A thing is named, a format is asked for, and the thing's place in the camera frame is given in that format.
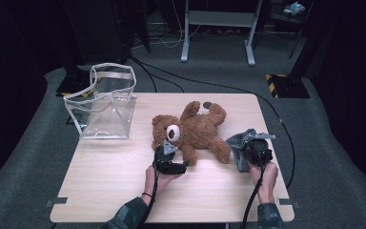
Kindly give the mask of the person's right hand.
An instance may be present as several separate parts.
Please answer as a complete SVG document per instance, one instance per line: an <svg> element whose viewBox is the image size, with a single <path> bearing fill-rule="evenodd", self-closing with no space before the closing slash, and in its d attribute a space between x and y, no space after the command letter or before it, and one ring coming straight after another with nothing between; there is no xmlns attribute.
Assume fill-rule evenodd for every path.
<svg viewBox="0 0 366 229"><path fill-rule="evenodd" d="M261 186L258 189L257 196L260 204L274 203L274 187L278 176L278 168L273 162L269 162L265 166L264 172L261 172L261 168L252 165L251 166L251 178L254 185L258 180L262 178Z"/></svg>

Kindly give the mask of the white metal desk frame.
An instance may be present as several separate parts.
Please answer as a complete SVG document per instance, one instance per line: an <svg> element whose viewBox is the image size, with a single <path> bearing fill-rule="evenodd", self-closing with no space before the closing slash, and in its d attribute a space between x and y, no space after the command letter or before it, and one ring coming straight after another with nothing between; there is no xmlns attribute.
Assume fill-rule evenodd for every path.
<svg viewBox="0 0 366 229"><path fill-rule="evenodd" d="M263 0L255 0L255 2L256 5L253 12L232 12L191 10L190 0L185 0L184 42L180 61L183 63L188 61L190 49L190 25L236 27L248 28L250 30L249 38L244 41L244 45L248 65L253 67L255 65L255 59L252 44Z"/></svg>

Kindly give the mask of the person's left hand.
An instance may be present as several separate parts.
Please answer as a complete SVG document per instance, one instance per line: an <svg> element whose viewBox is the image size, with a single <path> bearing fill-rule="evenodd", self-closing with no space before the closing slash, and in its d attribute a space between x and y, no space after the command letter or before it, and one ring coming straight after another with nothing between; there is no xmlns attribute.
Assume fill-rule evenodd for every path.
<svg viewBox="0 0 366 229"><path fill-rule="evenodd" d="M179 177L180 175L163 175L163 174L160 174L158 177L156 177L155 169L152 167L152 165L150 165L146 170L146 180L143 192L152 195L152 198L142 195L141 198L147 205L149 205L154 197L153 191L156 191L157 194L161 194L172 180L177 179Z"/></svg>

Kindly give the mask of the clear plastic bag white trim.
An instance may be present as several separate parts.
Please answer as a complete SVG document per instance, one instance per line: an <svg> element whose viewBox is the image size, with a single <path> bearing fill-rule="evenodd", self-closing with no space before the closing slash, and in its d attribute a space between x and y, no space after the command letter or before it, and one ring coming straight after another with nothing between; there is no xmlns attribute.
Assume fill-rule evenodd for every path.
<svg viewBox="0 0 366 229"><path fill-rule="evenodd" d="M133 68L115 63L93 65L89 83L63 97L79 137L128 139L137 99Z"/></svg>

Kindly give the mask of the black stand base striped edge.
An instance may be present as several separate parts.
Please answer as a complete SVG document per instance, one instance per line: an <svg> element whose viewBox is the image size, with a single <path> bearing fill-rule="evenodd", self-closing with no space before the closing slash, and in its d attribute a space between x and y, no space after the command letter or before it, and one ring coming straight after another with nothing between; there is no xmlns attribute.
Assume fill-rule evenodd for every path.
<svg viewBox="0 0 366 229"><path fill-rule="evenodd" d="M57 88L56 94L58 96L65 96L67 94L78 93L90 85L90 72L76 69L66 74L60 86Z"/></svg>
<svg viewBox="0 0 366 229"><path fill-rule="evenodd" d="M299 79L291 79L286 74L266 74L268 87L274 98L310 98L310 95Z"/></svg>

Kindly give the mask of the blue white packet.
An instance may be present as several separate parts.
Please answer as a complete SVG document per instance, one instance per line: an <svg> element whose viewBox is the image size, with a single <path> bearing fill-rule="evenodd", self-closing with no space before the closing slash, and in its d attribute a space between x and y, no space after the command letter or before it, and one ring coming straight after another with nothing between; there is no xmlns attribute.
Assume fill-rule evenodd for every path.
<svg viewBox="0 0 366 229"><path fill-rule="evenodd" d="M305 7L298 2L294 2L291 5L287 5L284 7L283 12L289 14L291 16L296 16L299 13L305 11Z"/></svg>

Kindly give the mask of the black cabinet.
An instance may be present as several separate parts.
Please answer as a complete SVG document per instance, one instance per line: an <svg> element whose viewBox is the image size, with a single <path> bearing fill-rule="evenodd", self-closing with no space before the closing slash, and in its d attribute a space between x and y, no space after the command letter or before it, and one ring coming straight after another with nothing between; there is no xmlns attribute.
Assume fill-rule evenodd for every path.
<svg viewBox="0 0 366 229"><path fill-rule="evenodd" d="M123 64L129 48L116 0L61 0L85 63Z"/></svg>

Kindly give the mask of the grey table bracket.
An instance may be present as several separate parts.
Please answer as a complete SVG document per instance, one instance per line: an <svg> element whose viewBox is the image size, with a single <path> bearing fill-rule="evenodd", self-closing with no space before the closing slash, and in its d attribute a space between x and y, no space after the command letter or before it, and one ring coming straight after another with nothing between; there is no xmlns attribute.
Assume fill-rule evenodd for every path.
<svg viewBox="0 0 366 229"><path fill-rule="evenodd" d="M295 209L300 208L300 204L298 201L292 201L290 198L278 198L278 203L283 206L292 206Z"/></svg>
<svg viewBox="0 0 366 229"><path fill-rule="evenodd" d="M55 198L52 200L47 200L45 206L48 208L52 208L55 204L66 204L67 198Z"/></svg>

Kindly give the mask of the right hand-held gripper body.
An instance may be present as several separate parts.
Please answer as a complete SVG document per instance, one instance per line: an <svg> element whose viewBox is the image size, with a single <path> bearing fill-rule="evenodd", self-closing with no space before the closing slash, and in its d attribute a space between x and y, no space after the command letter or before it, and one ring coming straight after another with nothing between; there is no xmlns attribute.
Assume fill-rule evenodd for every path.
<svg viewBox="0 0 366 229"><path fill-rule="evenodd" d="M273 159L268 139L275 139L274 135L248 134L245 138L243 151L245 158L253 165L265 166Z"/></svg>

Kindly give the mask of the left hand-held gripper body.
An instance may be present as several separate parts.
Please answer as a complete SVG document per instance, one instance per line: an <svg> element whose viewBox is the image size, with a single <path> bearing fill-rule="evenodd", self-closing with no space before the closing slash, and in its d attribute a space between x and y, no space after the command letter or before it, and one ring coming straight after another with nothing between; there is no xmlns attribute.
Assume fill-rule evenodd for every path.
<svg viewBox="0 0 366 229"><path fill-rule="evenodd" d="M173 158L177 147L173 146L168 140L165 140L162 145L159 145L154 150L154 159L152 166L156 171L164 175L169 175L169 171L173 167Z"/></svg>

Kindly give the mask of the grey cloth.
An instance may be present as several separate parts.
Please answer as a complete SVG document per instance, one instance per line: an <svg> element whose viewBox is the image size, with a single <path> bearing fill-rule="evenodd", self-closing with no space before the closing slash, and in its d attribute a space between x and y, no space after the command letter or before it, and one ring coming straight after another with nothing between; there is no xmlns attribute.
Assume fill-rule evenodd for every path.
<svg viewBox="0 0 366 229"><path fill-rule="evenodd" d="M252 135L255 134L255 129L248 129L245 132L233 135L226 140L226 143L234 154L236 167L239 173L248 173L251 170L251 166L245 158L243 147L245 146L246 141L251 139Z"/></svg>

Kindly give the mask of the brown teddy bear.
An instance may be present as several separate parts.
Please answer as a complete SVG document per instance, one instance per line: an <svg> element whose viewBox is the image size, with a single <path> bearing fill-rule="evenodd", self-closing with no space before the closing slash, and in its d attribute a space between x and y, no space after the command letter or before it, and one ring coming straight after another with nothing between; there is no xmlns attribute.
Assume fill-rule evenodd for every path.
<svg viewBox="0 0 366 229"><path fill-rule="evenodd" d="M194 166L197 162L197 150L210 150L217 161L227 164L231 149L218 135L218 126L226 118L226 111L212 103L206 114L200 114L200 102L192 101L186 105L180 117L159 114L152 119L152 148L155 150L165 140L177 147L183 159Z"/></svg>

